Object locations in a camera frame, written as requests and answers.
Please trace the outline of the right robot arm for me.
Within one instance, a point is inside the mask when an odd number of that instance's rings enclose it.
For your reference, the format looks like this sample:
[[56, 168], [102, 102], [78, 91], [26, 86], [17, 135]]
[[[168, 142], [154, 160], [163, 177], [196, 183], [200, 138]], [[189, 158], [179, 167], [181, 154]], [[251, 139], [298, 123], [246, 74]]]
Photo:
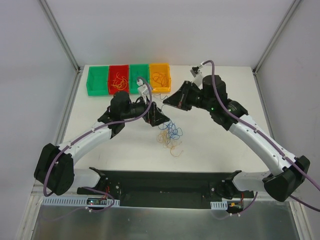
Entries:
[[230, 200], [244, 191], [255, 191], [284, 202], [304, 182], [310, 161], [294, 156], [260, 130], [248, 111], [228, 98], [226, 83], [219, 75], [205, 76], [202, 88], [184, 81], [163, 103], [184, 111], [192, 107], [208, 111], [215, 123], [241, 139], [267, 166], [266, 172], [233, 172], [216, 187], [222, 198]]

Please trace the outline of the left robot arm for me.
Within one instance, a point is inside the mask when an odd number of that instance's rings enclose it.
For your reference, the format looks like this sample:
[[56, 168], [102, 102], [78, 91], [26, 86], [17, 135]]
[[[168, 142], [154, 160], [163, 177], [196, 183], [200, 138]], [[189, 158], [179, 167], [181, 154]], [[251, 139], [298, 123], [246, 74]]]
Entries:
[[152, 127], [170, 121], [147, 96], [131, 101], [127, 92], [119, 91], [113, 95], [106, 112], [87, 132], [60, 145], [45, 145], [34, 171], [34, 178], [43, 184], [44, 196], [60, 196], [70, 188], [86, 187], [96, 195], [102, 194], [106, 188], [104, 174], [93, 167], [75, 169], [74, 166], [95, 147], [119, 134], [127, 122], [140, 118]]

